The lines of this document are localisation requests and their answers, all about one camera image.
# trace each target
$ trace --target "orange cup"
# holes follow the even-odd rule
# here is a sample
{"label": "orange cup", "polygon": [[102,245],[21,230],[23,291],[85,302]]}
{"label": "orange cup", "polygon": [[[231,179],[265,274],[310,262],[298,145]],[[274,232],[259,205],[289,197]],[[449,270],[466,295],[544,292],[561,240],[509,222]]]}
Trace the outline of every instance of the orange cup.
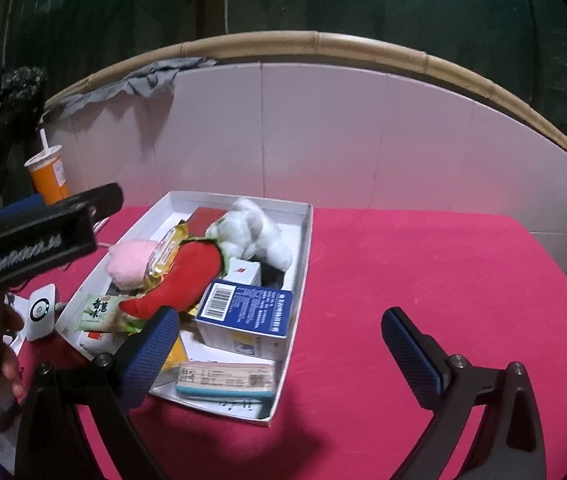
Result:
{"label": "orange cup", "polygon": [[47,205],[54,204],[70,194],[66,184],[61,150],[60,144],[51,146],[50,149],[29,158],[24,164],[30,172],[30,178],[33,179],[36,191],[41,193]]}

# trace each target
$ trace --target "table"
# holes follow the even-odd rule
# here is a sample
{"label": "table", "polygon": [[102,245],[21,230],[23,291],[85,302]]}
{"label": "table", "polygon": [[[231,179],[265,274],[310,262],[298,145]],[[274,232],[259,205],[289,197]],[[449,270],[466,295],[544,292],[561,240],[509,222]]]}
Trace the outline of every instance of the table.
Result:
{"label": "table", "polygon": [[[144,212],[126,208],[99,240],[115,242]],[[24,290],[56,283],[61,300],[105,254]],[[534,387],[548,480],[567,472],[567,278],[524,227],[502,216],[446,212],[315,212],[310,266],[281,405],[270,428],[198,413],[148,397],[130,418],[170,478],[383,479],[409,453],[430,418],[385,347],[382,312],[399,305],[448,353],[473,364],[521,361]],[[26,343],[36,364],[85,363],[59,336]],[[471,419],[442,478],[454,478],[481,418]],[[93,439],[94,428],[86,430]],[[104,472],[117,478],[94,449]]]}

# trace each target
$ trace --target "metal screw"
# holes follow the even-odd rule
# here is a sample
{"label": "metal screw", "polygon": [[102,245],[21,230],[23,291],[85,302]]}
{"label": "metal screw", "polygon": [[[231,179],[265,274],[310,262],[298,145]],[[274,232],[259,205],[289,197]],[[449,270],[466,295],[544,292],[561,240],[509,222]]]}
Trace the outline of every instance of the metal screw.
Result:
{"label": "metal screw", "polygon": [[468,360],[461,354],[451,355],[450,363],[455,368],[465,368],[468,366]]}
{"label": "metal screw", "polygon": [[48,372],[52,370],[52,364],[46,361],[45,363],[41,363],[38,368],[38,373],[40,375],[46,375]]}
{"label": "metal screw", "polygon": [[101,368],[108,366],[113,361],[113,356],[108,352],[104,352],[95,357],[95,364]]}
{"label": "metal screw", "polygon": [[523,375],[525,373],[525,368],[519,361],[512,362],[508,365],[510,370],[515,372],[517,375]]}

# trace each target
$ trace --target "blue medicine box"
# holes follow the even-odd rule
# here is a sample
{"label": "blue medicine box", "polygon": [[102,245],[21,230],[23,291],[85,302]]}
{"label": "blue medicine box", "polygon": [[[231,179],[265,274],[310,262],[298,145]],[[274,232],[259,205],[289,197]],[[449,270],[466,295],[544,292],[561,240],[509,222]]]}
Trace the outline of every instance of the blue medicine box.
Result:
{"label": "blue medicine box", "polygon": [[292,292],[214,280],[196,322],[213,348],[283,361],[291,327]]}

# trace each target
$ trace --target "straw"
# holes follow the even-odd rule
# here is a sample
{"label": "straw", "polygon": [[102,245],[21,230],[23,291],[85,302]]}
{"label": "straw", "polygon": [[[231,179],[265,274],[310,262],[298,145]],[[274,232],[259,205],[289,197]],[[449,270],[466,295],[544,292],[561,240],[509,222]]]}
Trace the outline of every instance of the straw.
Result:
{"label": "straw", "polygon": [[42,146],[44,147],[44,153],[48,155],[50,153],[50,148],[48,147],[48,139],[46,139],[46,131],[43,128],[39,130],[39,136],[42,139]]}

